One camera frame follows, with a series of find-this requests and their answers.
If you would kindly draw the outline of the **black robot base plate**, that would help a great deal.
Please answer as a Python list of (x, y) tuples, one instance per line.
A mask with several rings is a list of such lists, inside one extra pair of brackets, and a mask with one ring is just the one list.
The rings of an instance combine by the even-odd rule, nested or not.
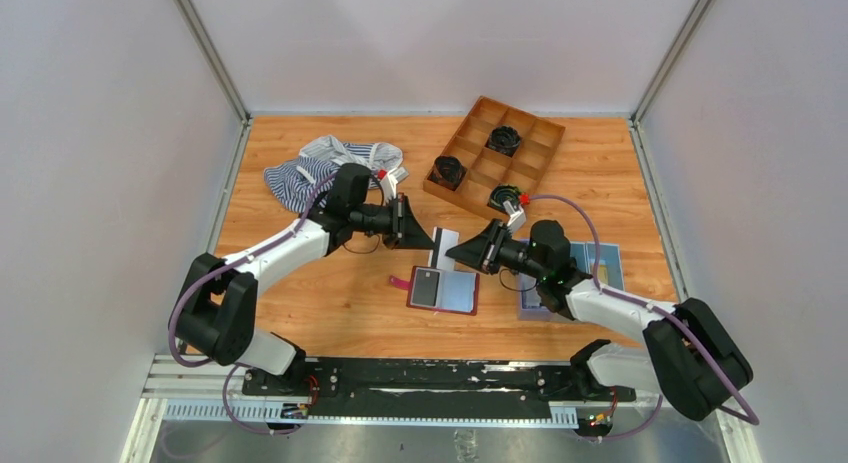
[(321, 417), (542, 420), (556, 406), (607, 410), (632, 389), (592, 386), (565, 363), (308, 358), (292, 376), (249, 370), (241, 395), (295, 402)]

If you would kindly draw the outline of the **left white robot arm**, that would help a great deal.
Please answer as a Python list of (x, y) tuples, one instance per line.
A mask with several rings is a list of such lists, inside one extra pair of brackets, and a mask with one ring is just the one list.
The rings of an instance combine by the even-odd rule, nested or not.
[(192, 261), (167, 324), (174, 361), (188, 368), (216, 363), (296, 377), (304, 352), (258, 329), (258, 300), (356, 233), (377, 236), (390, 250), (434, 247), (390, 176), (379, 178), (364, 165), (345, 163), (316, 184), (305, 210), (284, 230), (226, 257), (203, 253)]

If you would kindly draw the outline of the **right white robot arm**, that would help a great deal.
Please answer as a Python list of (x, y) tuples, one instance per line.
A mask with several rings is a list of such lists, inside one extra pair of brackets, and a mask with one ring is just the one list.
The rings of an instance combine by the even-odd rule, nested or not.
[(655, 393), (694, 421), (735, 399), (742, 409), (738, 418), (757, 423), (740, 395), (753, 380), (753, 368), (706, 302), (642, 299), (596, 281), (578, 266), (562, 226), (553, 220), (535, 223), (524, 241), (493, 220), (446, 254), (481, 273), (508, 269), (528, 276), (548, 311), (638, 342), (625, 347), (598, 339), (574, 354), (570, 365), (582, 392), (626, 387)]

